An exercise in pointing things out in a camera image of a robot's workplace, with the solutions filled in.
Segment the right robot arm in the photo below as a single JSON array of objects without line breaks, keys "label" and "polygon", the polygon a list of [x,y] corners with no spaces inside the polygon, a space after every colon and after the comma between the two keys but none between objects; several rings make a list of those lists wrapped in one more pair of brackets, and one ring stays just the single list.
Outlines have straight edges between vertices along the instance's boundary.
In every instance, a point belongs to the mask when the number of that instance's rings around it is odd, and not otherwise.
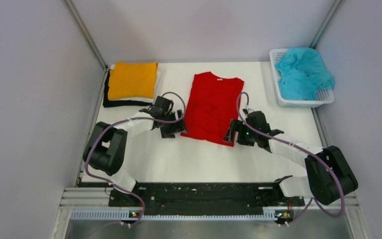
[{"label": "right robot arm", "polygon": [[339,147],[311,145],[285,135],[280,129],[271,129],[261,111],[244,113],[245,118],[231,120],[225,142],[257,145],[306,170],[306,176],[279,180],[279,187],[272,191],[276,204],[285,205],[292,197],[303,196],[330,205],[358,189],[358,180]]}]

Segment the red t-shirt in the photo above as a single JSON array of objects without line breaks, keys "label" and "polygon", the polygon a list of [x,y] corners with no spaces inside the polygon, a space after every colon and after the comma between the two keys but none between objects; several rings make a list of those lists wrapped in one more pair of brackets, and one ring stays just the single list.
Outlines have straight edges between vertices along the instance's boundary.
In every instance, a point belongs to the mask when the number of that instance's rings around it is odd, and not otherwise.
[{"label": "red t-shirt", "polygon": [[221,78],[212,72],[195,74],[184,117],[188,131],[181,136],[233,147],[233,142],[223,138],[231,121],[238,118],[236,100],[243,87],[239,78]]}]

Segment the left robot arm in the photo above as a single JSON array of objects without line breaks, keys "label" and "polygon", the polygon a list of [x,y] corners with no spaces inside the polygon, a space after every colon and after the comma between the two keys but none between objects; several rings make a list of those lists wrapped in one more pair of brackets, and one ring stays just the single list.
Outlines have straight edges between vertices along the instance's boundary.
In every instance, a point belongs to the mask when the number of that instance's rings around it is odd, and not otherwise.
[{"label": "left robot arm", "polygon": [[85,173],[120,192],[120,198],[126,205],[133,206],[139,201],[144,209],[145,203],[138,190],[134,189],[137,181],[123,168],[127,141],[157,128],[162,138],[186,131],[184,117],[187,109],[175,111],[173,107],[174,102],[161,95],[153,104],[126,119],[112,124],[97,122],[83,153]]}]

